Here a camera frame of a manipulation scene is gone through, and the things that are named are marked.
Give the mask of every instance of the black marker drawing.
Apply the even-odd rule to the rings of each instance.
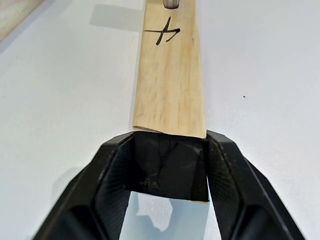
[[[150,32],[150,33],[160,33],[160,37],[158,39],[158,41],[156,42],[156,45],[158,46],[161,43],[161,40],[164,36],[164,34],[169,34],[169,33],[175,33],[172,37],[170,37],[168,40],[166,40],[166,42],[169,42],[171,39],[174,38],[175,35],[177,35],[178,33],[180,33],[180,28],[176,28],[173,30],[168,30],[169,28],[169,24],[171,21],[171,17],[169,17],[168,21],[166,22],[166,25],[164,27],[164,29],[162,31],[158,31],[158,30],[145,30],[145,32]]]

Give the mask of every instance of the light wood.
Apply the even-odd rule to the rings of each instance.
[[[0,41],[44,0],[0,0]]]
[[[169,30],[159,45],[169,17]],[[170,135],[206,137],[196,0],[166,9],[163,0],[146,0],[133,128]]]

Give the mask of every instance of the clamp jaw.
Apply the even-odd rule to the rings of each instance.
[[[209,130],[206,139],[129,132],[104,143],[34,240],[119,240],[131,191],[204,202],[210,194],[222,240],[304,240],[266,177]]]

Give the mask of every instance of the white surface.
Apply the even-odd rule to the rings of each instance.
[[[131,130],[140,35],[90,25],[96,4],[143,14],[143,0],[47,0],[0,43],[1,239],[31,238],[99,145]],[[207,128],[268,177],[308,240],[320,236],[319,7],[199,0],[198,8]],[[138,215],[164,231],[171,215],[156,219],[157,206],[173,212],[166,199],[138,196]],[[210,221],[206,240],[217,236]]]

